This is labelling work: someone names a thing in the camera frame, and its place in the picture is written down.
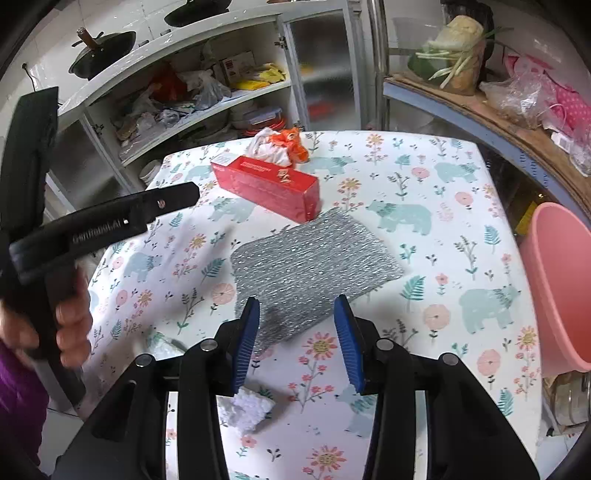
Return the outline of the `purple sleeve forearm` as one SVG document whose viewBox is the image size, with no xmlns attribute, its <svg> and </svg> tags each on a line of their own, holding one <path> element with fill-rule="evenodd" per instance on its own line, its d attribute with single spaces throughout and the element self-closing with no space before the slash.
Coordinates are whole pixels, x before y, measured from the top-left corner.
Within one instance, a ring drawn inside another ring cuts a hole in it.
<svg viewBox="0 0 591 480">
<path fill-rule="evenodd" d="M 2 479 L 47 479 L 38 456 L 47 405 L 35 371 L 1 343 Z"/>
</svg>

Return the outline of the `person's left hand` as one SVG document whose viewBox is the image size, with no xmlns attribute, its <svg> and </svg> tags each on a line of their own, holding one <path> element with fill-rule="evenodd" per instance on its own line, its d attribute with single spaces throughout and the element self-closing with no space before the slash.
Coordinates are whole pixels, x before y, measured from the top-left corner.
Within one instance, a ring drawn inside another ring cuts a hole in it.
<svg viewBox="0 0 591 480">
<path fill-rule="evenodd" d="M 80 267 L 76 269 L 74 287 L 75 294 L 59 303 L 55 310 L 60 325 L 56 344 L 61 352 L 61 363 L 66 368 L 81 367 L 91 351 L 87 339 L 93 323 L 88 279 Z M 27 353 L 38 347 L 38 335 L 27 317 L 14 311 L 4 300 L 1 300 L 1 340 L 25 366 L 32 366 Z"/>
</svg>

